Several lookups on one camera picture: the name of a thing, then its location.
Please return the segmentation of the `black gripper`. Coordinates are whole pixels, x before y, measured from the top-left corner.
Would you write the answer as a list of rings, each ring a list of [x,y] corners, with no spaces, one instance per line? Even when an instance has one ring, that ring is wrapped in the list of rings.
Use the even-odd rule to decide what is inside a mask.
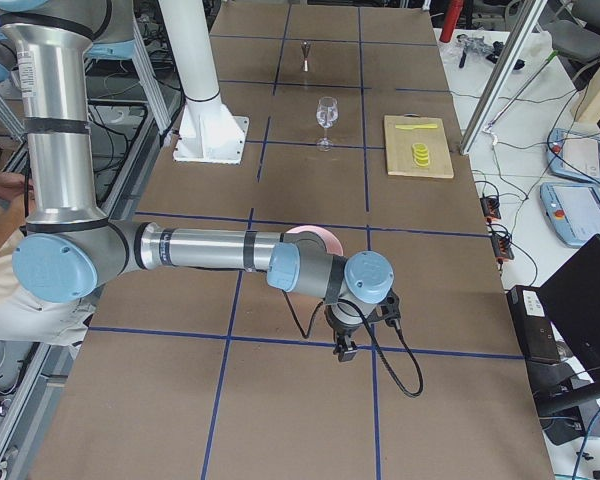
[[[357,346],[350,337],[363,325],[362,315],[348,304],[334,304],[326,307],[326,320],[336,340],[334,354],[339,361],[351,361],[355,358]]]

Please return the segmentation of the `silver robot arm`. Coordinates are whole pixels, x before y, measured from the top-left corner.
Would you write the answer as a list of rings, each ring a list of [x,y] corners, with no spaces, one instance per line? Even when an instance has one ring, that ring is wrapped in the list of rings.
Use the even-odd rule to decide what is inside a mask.
[[[382,255],[331,253],[310,231],[166,229],[114,221],[96,203],[84,59],[95,45],[134,46],[128,1],[0,1],[17,51],[36,211],[16,248],[20,284],[54,303],[83,298],[117,276],[158,267],[262,272],[284,292],[319,298],[340,361],[353,333],[384,320],[397,299]]]

